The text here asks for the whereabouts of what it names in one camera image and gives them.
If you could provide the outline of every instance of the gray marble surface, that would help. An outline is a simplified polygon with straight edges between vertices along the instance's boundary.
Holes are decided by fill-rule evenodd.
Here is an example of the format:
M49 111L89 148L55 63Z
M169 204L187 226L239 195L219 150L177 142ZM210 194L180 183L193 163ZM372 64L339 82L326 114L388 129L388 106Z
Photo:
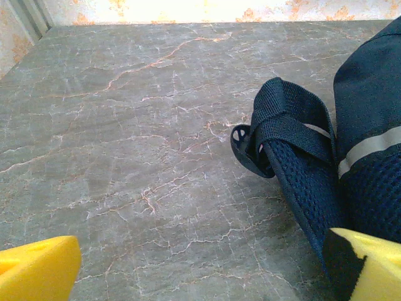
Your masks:
M71 300L333 300L229 134L275 76L333 112L336 69L387 23L52 29L0 82L0 248L79 237Z

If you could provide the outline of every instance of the wall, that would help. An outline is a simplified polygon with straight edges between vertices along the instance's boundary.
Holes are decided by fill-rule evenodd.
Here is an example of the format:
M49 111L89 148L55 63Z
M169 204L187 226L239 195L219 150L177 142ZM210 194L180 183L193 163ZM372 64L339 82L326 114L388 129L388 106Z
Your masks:
M0 0L0 78L32 47L33 41L7 0Z
M399 0L43 0L56 25L392 19Z

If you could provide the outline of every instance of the marble floor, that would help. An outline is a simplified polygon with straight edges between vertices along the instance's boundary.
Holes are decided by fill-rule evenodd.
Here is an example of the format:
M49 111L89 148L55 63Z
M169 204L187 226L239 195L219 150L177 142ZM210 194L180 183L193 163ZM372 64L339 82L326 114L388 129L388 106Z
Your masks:
M233 126L280 76L333 113L387 21L53 28L0 82L0 248L76 235L71 300L333 300Z

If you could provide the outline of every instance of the yellow plastic object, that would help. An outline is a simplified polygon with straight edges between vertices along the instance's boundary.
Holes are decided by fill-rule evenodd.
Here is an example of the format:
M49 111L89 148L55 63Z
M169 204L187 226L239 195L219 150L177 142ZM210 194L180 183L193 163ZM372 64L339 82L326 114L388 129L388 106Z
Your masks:
M350 243L355 259L361 263L360 271L351 268L347 270L348 273L343 274L348 283L354 276L357 280L350 301L401 300L401 244L347 229L333 228L331 231ZM345 271L345 265L353 260L342 260Z
M0 251L0 300L67 301L80 265L75 236Z

